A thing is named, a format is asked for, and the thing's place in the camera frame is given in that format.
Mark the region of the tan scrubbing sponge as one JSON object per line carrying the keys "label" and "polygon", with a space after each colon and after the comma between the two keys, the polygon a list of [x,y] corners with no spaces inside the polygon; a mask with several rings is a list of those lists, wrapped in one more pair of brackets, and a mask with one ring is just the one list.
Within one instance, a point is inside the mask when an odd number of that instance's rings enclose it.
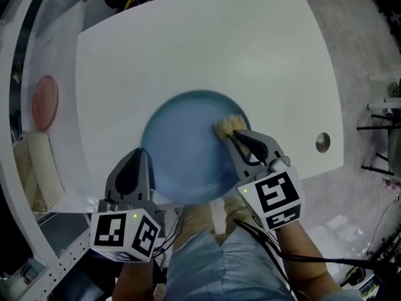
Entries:
{"label": "tan scrubbing sponge", "polygon": [[226,145],[230,137],[234,137],[235,130],[247,130],[247,125],[241,115],[228,115],[214,124],[214,132]]}

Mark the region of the person's right forearm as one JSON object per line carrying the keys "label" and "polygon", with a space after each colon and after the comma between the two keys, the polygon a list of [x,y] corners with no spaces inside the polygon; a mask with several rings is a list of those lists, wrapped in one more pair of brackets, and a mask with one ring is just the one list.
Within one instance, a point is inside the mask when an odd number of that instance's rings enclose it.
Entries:
{"label": "person's right forearm", "polygon": [[[294,221],[276,230],[281,252],[290,255],[321,258],[322,254],[302,225]],[[341,290],[328,272],[325,263],[301,263],[285,260],[284,268],[296,296],[302,301],[319,301]]]}

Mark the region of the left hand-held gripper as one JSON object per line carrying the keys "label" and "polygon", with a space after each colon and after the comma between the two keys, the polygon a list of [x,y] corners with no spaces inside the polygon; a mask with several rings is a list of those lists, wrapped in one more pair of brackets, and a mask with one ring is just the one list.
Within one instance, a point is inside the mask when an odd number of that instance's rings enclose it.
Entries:
{"label": "left hand-held gripper", "polygon": [[154,174],[145,149],[129,152],[107,178],[99,211],[91,215],[90,248],[117,262],[148,262],[165,236],[165,211],[152,200]]}

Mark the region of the person's light blue shirt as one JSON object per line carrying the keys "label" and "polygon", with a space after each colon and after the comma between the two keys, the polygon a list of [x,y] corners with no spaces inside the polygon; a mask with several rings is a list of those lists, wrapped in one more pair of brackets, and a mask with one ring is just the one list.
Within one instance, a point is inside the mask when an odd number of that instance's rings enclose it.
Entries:
{"label": "person's light blue shirt", "polygon": [[203,231],[173,252],[164,301],[295,301],[266,250],[236,228],[219,245]]}

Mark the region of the white side table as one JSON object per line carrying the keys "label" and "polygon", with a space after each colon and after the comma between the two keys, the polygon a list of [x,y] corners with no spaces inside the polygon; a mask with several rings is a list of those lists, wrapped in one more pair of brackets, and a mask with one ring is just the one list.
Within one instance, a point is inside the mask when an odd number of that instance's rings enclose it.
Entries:
{"label": "white side table", "polygon": [[76,52],[78,35],[114,14],[104,0],[42,0],[33,22],[23,65],[21,120],[24,131],[37,129],[31,117],[34,89],[44,76],[54,78],[58,108],[46,133],[65,194],[52,212],[92,213],[98,208],[76,112]]}

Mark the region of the person's left forearm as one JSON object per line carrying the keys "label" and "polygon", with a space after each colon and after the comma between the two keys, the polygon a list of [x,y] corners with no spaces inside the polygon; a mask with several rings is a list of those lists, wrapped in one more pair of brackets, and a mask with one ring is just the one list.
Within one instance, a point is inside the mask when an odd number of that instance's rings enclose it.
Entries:
{"label": "person's left forearm", "polygon": [[124,263],[112,301],[153,301],[154,263]]}

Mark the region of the cream perforated basket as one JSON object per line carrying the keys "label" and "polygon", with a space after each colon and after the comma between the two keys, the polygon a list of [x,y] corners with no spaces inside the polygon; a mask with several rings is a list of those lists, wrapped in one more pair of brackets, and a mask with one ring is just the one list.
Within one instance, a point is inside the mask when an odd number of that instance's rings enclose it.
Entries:
{"label": "cream perforated basket", "polygon": [[49,213],[64,198],[49,137],[44,132],[23,133],[13,144],[19,178],[34,214]]}

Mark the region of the blue big plate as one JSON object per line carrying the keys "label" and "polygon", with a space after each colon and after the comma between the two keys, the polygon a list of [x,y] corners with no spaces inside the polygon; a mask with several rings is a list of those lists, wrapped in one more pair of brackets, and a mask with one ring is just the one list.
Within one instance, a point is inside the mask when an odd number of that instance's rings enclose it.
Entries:
{"label": "blue big plate", "polygon": [[152,161],[155,190],[171,203],[202,204],[229,192],[238,177],[214,125],[246,115],[229,97],[212,91],[182,93],[151,117],[141,146]]}

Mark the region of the white metal shelf rack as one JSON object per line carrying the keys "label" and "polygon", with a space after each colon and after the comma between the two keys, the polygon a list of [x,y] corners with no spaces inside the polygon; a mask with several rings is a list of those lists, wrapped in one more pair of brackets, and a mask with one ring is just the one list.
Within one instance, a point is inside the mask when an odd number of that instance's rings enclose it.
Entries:
{"label": "white metal shelf rack", "polygon": [[9,84],[18,36],[31,2],[10,0],[4,13],[6,24],[0,47],[0,186],[11,219],[45,269],[13,301],[44,301],[87,252],[89,245],[89,231],[84,230],[61,256],[54,253],[26,201],[14,160],[8,119]]}

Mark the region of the grey chair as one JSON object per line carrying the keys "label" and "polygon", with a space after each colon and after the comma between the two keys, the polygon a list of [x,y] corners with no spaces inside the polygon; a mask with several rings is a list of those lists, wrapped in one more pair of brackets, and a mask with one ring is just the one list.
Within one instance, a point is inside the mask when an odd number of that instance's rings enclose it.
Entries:
{"label": "grey chair", "polygon": [[387,157],[375,154],[388,164],[388,169],[361,166],[361,169],[392,176],[401,181],[401,97],[384,98],[381,102],[368,103],[368,110],[383,110],[383,115],[371,114],[371,118],[383,119],[390,125],[357,127],[357,130],[386,130],[388,135]]}

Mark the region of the pink plate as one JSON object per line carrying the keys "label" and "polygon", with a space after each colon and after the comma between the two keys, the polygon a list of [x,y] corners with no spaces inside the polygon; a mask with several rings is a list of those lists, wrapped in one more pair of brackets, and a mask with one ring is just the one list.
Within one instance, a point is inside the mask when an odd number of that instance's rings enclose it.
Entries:
{"label": "pink plate", "polygon": [[58,109],[59,90],[56,80],[45,75],[38,82],[31,102],[31,115],[35,127],[44,131],[52,124]]}

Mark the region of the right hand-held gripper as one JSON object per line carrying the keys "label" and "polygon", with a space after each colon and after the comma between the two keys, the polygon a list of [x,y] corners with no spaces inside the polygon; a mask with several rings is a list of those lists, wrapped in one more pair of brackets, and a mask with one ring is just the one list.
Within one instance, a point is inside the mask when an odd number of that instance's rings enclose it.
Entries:
{"label": "right hand-held gripper", "polygon": [[298,172],[272,137],[235,130],[234,137],[227,138],[227,148],[238,178],[247,178],[236,189],[264,231],[300,219],[305,193]]}

